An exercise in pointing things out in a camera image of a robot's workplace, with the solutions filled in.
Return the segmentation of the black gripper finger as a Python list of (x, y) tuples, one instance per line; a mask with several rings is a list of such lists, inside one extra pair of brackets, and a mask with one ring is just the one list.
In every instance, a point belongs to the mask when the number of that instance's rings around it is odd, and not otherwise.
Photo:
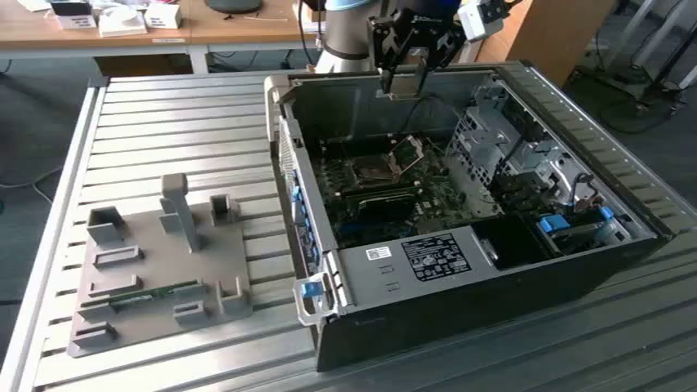
[(464, 34), (446, 34), (438, 41), (418, 47), (420, 62), (416, 71), (418, 93), (426, 85), (428, 74), (439, 68), (446, 68), (463, 49), (467, 37)]
[(368, 42), (372, 63), (380, 73), (380, 86), (391, 93), (396, 68), (408, 54), (410, 29), (391, 17), (368, 19)]

